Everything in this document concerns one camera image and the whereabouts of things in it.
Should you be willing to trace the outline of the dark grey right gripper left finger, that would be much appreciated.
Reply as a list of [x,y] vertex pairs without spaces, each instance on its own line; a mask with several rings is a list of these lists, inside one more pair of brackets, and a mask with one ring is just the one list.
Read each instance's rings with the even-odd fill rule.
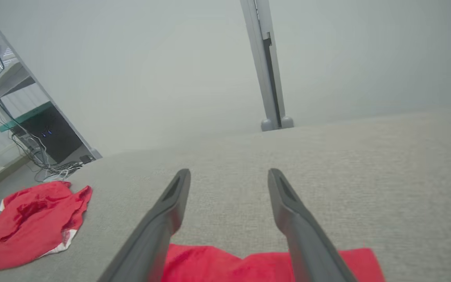
[[159,282],[171,237],[180,229],[191,173],[179,170],[100,276],[99,282]]

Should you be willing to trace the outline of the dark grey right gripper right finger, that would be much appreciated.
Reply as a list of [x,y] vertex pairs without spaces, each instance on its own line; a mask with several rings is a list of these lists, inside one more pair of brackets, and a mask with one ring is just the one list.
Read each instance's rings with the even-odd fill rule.
[[337,249],[281,170],[270,168],[274,222],[286,237],[296,282],[356,282]]

